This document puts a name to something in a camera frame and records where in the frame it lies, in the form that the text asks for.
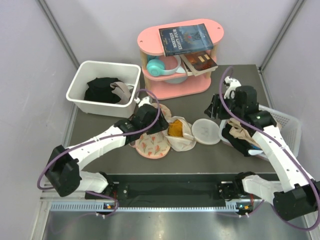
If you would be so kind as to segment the mustard yellow bra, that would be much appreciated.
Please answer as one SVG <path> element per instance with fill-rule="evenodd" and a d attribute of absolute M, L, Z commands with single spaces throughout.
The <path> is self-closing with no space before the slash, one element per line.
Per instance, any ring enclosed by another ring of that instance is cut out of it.
<path fill-rule="evenodd" d="M 182 138 L 183 137 L 183 123 L 179 119 L 176 119 L 174 122 L 171 122 L 169 124 L 167 134 L 171 137 Z"/>

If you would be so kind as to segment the white mesh laundry bag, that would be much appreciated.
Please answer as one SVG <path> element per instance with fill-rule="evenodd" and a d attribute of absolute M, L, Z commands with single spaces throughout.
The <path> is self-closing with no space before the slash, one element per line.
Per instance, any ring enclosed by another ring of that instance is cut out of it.
<path fill-rule="evenodd" d="M 170 124 L 175 120 L 180 120 L 183 123 L 183 137 L 169 136 L 169 127 L 162 133 L 171 144 L 171 147 L 177 152 L 189 151 L 197 143 L 210 146 L 219 143 L 221 140 L 219 137 L 220 128 L 212 120 L 200 118 L 191 124 L 183 117 L 174 116 L 169 118 L 167 122 Z"/>

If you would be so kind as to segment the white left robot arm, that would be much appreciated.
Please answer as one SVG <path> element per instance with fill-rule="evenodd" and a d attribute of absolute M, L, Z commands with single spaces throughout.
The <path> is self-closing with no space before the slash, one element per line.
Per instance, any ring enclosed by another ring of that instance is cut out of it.
<path fill-rule="evenodd" d="M 69 196 L 75 191 L 89 191 L 102 198 L 109 198 L 114 187 L 107 175 L 83 169 L 108 152 L 138 140 L 143 134 L 155 134 L 168 127 L 159 107 L 152 105 L 150 98 L 145 97 L 138 104 L 136 113 L 117 121 L 101 134 L 67 148 L 62 145 L 55 147 L 44 175 L 60 197 Z"/>

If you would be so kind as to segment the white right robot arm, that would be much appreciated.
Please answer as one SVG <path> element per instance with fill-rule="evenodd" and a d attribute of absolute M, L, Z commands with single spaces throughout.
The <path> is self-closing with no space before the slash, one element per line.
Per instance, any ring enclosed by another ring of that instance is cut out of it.
<path fill-rule="evenodd" d="M 257 91 L 229 76 L 221 81 L 225 93 L 215 94 L 205 114 L 211 118 L 234 118 L 247 130 L 268 159 L 279 179 L 265 180 L 252 172 L 240 173 L 233 192 L 239 198 L 256 195 L 271 204 L 285 221 L 319 210 L 320 183 L 305 171 L 281 135 L 272 110 L 257 102 Z"/>

